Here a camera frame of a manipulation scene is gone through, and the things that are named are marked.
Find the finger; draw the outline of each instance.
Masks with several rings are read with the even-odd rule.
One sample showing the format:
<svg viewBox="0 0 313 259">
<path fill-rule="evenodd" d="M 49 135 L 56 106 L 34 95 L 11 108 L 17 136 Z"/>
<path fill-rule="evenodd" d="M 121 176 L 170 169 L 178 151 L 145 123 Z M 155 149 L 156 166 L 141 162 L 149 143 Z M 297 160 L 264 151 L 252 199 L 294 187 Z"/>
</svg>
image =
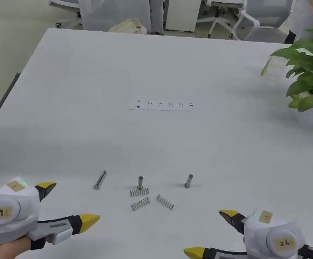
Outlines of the finger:
<svg viewBox="0 0 313 259">
<path fill-rule="evenodd" d="M 16 256 L 31 249 L 31 240 L 23 236 L 13 242 L 0 245 L 0 249 L 6 258 L 15 258 Z"/>
<path fill-rule="evenodd" d="M 14 247 L 15 250 L 15 256 L 18 256 L 28 250 L 31 249 L 31 240 L 26 237 L 23 236 L 15 241 L 13 241 L 11 244 Z"/>
</svg>

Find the metal spring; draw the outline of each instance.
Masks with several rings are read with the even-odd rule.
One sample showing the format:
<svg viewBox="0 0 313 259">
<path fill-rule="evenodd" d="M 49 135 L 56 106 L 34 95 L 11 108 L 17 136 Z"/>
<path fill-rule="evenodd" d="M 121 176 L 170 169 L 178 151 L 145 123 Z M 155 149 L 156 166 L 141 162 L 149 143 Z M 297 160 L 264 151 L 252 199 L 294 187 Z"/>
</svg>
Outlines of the metal spring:
<svg viewBox="0 0 313 259">
<path fill-rule="evenodd" d="M 143 200 L 140 200 L 137 203 L 132 204 L 131 208 L 133 209 L 133 211 L 135 211 L 136 209 L 139 209 L 139 208 L 141 208 L 141 207 L 143 207 L 143 206 L 145 206 L 145 205 L 147 205 L 149 203 L 150 203 L 150 198 L 147 197 L 147 198 L 145 198 Z"/>
<path fill-rule="evenodd" d="M 131 190 L 130 191 L 131 197 L 141 196 L 141 195 L 148 195 L 148 194 L 149 194 L 149 189 L 148 188 L 141 189 L 141 190 Z"/>
<path fill-rule="evenodd" d="M 160 194 L 156 196 L 156 200 L 161 203 L 163 206 L 165 206 L 167 209 L 173 209 L 174 204 L 168 200 L 166 200 L 164 197 L 162 197 Z"/>
</svg>

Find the bolt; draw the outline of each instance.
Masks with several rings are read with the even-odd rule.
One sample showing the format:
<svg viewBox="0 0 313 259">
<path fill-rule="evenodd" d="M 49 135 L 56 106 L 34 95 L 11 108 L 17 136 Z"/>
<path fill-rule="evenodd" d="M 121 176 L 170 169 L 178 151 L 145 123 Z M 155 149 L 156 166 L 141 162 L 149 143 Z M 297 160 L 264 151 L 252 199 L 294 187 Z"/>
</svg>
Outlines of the bolt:
<svg viewBox="0 0 313 259">
<path fill-rule="evenodd" d="M 143 182 L 143 177 L 142 176 L 138 177 L 138 185 L 137 185 L 137 189 L 138 190 L 142 190 L 143 189 L 142 182 Z"/>
<path fill-rule="evenodd" d="M 107 174 L 107 171 L 103 170 L 101 175 L 100 175 L 100 177 L 99 177 L 99 179 L 97 180 L 96 184 L 93 187 L 95 190 L 99 190 L 100 189 L 100 186 L 101 186 L 102 181 L 105 178 L 106 174 Z"/>
<path fill-rule="evenodd" d="M 193 175 L 190 174 L 189 177 L 187 178 L 186 183 L 184 184 L 184 187 L 185 187 L 186 189 L 190 188 L 192 178 L 193 178 Z"/>
</svg>

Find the white table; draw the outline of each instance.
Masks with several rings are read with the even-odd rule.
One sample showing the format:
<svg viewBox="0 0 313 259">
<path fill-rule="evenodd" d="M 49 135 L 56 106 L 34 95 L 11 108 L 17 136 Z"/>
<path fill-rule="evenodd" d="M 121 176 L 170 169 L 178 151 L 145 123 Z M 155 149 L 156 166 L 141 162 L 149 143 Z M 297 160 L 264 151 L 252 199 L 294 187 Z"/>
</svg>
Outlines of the white table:
<svg viewBox="0 0 313 259">
<path fill-rule="evenodd" d="M 259 77 L 282 45 L 49 29 L 0 111 L 0 184 L 55 181 L 41 219 L 100 214 L 88 232 L 21 259 L 184 259 L 244 250 L 218 210 L 272 205 L 313 245 L 313 130 L 289 82 Z M 129 96 L 195 98 L 201 112 L 132 111 Z M 101 171 L 101 190 L 92 189 Z M 183 187 L 194 175 L 190 189 Z M 138 176 L 152 203 L 135 212 Z M 169 211 L 155 201 L 170 199 Z"/>
</svg>

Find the black cord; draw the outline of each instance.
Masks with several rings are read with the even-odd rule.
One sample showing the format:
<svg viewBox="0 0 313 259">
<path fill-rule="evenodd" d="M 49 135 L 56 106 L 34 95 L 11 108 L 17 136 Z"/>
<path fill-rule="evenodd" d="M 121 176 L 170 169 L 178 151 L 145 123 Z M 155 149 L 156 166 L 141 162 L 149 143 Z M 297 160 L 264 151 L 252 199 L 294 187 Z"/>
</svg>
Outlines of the black cord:
<svg viewBox="0 0 313 259">
<path fill-rule="evenodd" d="M 313 259 L 313 247 L 305 244 L 298 250 L 298 255 L 302 256 L 302 259 Z"/>
</svg>

